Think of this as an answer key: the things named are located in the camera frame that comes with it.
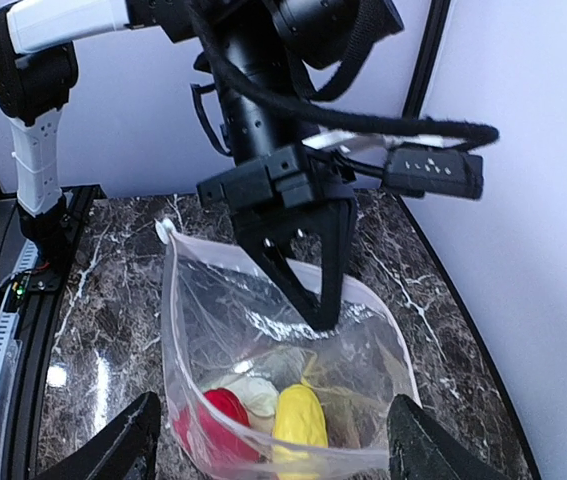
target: marble countertop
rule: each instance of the marble countertop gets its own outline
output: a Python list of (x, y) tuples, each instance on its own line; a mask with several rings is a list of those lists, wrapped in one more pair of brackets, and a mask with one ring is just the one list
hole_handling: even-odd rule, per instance
[[(357, 194), (349, 274), (396, 318), (410, 350), (423, 408), (480, 459), (513, 479), (531, 478), (480, 350), (445, 282), (398, 203)], [(157, 392), (164, 428), (157, 478), (205, 478), (178, 448), (164, 402), (160, 345), (165, 247), (154, 220), (187, 235), (232, 243), (221, 205), (193, 196), (96, 201), (60, 310), (39, 436), (39, 472), (83, 446), (141, 393)], [(304, 261), (315, 262), (308, 251)], [(360, 478), (386, 478), (383, 473)]]

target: white wall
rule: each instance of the white wall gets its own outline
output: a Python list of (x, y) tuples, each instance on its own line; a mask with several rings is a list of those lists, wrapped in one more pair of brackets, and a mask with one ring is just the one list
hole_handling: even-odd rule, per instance
[[(406, 30), (377, 45), (338, 106), (400, 115), (429, 2), (395, 3)], [(113, 196), (193, 191), (198, 181), (233, 166), (212, 149), (194, 115), (189, 84), (211, 80), (192, 70), (201, 51), (198, 42), (172, 45), (154, 28), (75, 45), (79, 83), (59, 130), (63, 185), (100, 183)], [(210, 96), (206, 105), (216, 127), (217, 102)], [(0, 183), (7, 191), (16, 189), (11, 151), (8, 123), (0, 112)]]
[(567, 479), (567, 2), (457, 2), (424, 112), (498, 126), (480, 202), (411, 201), (544, 478)]

